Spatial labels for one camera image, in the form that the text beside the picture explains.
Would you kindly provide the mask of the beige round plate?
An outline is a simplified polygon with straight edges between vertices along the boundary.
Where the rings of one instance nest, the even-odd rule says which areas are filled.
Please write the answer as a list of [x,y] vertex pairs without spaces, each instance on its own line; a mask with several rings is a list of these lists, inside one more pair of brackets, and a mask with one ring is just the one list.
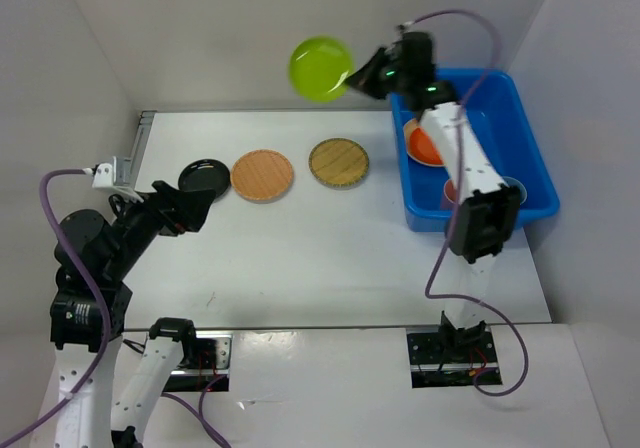
[[409,120],[409,121],[404,125],[404,127],[403,127],[403,133],[404,133],[404,139],[405,139],[405,145],[406,145],[406,151],[407,151],[407,154],[408,154],[408,150],[407,150],[408,137],[409,137],[409,134],[411,133],[411,131],[412,131],[413,129],[415,129],[415,128],[421,128],[421,129],[422,129],[422,127],[419,125],[419,123],[416,121],[416,119],[411,119],[411,120]]

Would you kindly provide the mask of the light brown woven plate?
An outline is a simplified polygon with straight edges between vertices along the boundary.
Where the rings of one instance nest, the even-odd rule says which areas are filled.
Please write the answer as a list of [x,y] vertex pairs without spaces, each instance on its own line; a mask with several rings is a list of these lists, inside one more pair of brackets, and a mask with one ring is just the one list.
[[231,169],[231,185],[243,199],[267,203],[280,198],[291,188],[294,169],[280,152],[259,149],[242,155]]

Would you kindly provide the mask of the pink plastic cup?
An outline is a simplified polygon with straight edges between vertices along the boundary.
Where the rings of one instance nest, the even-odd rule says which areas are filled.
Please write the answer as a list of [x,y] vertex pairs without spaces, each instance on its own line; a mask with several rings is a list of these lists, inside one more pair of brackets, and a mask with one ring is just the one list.
[[444,211],[451,211],[456,202],[456,197],[457,193],[454,183],[451,179],[448,179],[443,185],[440,209]]

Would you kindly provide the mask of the orange round plate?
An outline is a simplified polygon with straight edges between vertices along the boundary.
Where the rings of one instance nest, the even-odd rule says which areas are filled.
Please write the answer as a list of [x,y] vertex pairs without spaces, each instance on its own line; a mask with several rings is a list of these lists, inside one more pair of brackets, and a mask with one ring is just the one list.
[[409,156],[417,162],[435,167],[443,165],[434,143],[421,128],[415,128],[409,134],[407,150]]

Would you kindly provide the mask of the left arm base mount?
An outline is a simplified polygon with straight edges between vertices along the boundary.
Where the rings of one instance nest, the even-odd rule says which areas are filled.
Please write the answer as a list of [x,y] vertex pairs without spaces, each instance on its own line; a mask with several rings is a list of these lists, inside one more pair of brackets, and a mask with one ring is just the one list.
[[227,392],[233,334],[199,330],[194,351],[171,372],[164,391],[169,393]]

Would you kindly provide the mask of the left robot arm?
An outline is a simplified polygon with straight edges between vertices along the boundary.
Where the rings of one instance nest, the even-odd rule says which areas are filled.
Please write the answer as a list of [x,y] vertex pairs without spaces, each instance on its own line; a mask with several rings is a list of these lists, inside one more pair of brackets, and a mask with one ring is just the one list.
[[198,232],[215,190],[182,191],[162,181],[140,201],[115,195],[116,219],[91,209],[54,222],[57,293],[50,308],[58,366],[57,447],[140,447],[171,372],[192,365],[192,321],[164,317],[149,329],[134,375],[114,395],[115,365],[132,297],[124,280],[157,236]]

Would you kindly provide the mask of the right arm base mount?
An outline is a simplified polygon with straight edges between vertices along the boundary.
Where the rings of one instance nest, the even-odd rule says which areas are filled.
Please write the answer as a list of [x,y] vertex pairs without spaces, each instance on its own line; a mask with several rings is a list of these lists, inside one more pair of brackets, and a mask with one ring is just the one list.
[[502,384],[490,331],[474,345],[448,352],[436,332],[408,332],[406,342],[414,389],[472,386],[476,375],[481,386]]

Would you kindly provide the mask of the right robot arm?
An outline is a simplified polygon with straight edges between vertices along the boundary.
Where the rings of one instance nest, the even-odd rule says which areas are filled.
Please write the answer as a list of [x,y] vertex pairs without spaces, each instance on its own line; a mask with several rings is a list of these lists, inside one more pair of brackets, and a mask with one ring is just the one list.
[[431,139],[455,189],[446,224],[444,254],[461,268],[460,284],[430,299],[444,303],[438,327],[440,363],[474,352],[486,329],[469,310],[484,302],[497,255],[510,239],[520,208],[520,191],[489,162],[466,115],[465,99],[448,80],[436,77],[433,42],[426,32],[404,32],[346,79],[346,85],[374,99],[403,97],[415,121]]

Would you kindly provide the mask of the black round plate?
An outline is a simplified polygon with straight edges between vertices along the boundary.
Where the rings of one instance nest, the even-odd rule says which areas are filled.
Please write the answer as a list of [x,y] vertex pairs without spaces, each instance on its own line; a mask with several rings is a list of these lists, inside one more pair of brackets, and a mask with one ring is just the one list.
[[201,159],[187,165],[179,175],[178,188],[184,192],[213,190],[215,199],[231,186],[229,168],[216,159]]

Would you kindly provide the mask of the green round plate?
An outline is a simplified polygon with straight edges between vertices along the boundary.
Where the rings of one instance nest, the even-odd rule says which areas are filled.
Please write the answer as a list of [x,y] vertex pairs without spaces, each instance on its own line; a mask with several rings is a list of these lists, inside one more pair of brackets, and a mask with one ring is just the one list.
[[313,36],[302,41],[288,63],[293,90],[315,103],[329,103],[347,91],[345,80],[354,73],[351,52],[339,39]]

